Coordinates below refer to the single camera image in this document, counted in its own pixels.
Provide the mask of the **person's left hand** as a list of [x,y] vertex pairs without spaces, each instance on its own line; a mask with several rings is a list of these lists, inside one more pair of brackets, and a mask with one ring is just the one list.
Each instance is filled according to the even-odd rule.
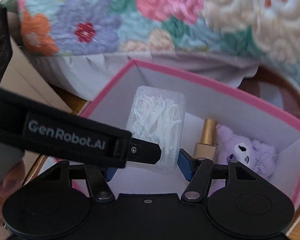
[[0,184],[0,226],[3,224],[2,206],[5,200],[19,190],[25,178],[25,164],[21,160],[6,174],[2,184]]

